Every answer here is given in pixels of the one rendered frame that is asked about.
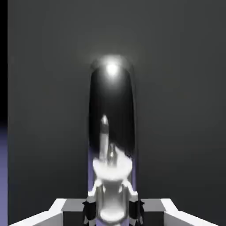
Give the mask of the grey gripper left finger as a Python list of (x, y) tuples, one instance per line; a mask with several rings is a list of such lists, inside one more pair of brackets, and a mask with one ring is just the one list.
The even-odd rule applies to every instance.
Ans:
[(57, 198), (49, 210), (9, 226), (83, 226), (85, 199)]

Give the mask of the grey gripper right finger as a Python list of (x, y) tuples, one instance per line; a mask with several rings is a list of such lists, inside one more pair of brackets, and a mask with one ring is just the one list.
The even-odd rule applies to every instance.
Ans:
[(140, 226), (219, 226), (177, 209), (169, 198), (141, 199)]

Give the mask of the dark grey cabinet door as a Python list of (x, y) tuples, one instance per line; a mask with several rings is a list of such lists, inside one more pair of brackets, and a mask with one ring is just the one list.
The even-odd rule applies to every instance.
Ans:
[(8, 0), (8, 224), (87, 192), (89, 67), (134, 65), (138, 186), (226, 226), (226, 0)]

